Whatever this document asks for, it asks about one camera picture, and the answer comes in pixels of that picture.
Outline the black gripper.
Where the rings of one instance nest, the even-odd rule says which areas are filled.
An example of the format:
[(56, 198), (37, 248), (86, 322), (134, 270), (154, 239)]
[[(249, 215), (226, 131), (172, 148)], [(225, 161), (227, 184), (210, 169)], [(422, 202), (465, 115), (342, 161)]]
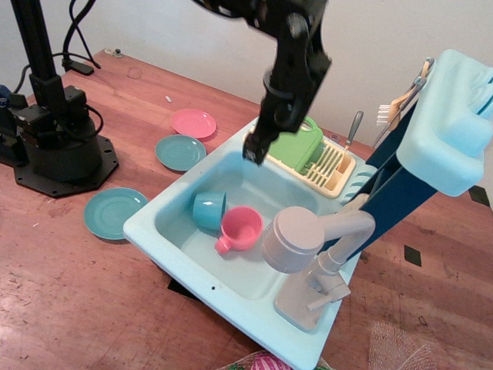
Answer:
[(267, 86), (260, 104), (256, 134), (245, 135), (243, 158), (262, 165), (270, 146), (280, 133), (298, 131), (315, 95), (314, 91), (281, 92)]

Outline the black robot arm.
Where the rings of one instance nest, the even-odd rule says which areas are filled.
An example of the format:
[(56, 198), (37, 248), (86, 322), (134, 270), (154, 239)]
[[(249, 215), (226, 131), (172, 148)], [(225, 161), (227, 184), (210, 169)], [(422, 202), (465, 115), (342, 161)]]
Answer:
[[(331, 60), (321, 42), (324, 1), (199, 1), (217, 15), (245, 19), (251, 27), (277, 41), (277, 58), (266, 73), (266, 89), (255, 130), (243, 144), (243, 158), (261, 164), (280, 133), (295, 133), (320, 88)], [(60, 76), (42, 8), (38, 1), (13, 1), (18, 28), (32, 70), (36, 100), (53, 114), (59, 125), (69, 118)]]

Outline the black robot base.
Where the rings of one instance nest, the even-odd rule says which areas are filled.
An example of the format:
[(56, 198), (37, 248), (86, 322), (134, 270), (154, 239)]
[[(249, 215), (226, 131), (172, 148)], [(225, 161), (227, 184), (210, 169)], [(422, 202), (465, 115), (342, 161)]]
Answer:
[(18, 185), (49, 197), (68, 197), (99, 189), (119, 165), (111, 141), (99, 135), (86, 95), (65, 88), (69, 118), (58, 123), (43, 106), (22, 94), (1, 98), (1, 163)]

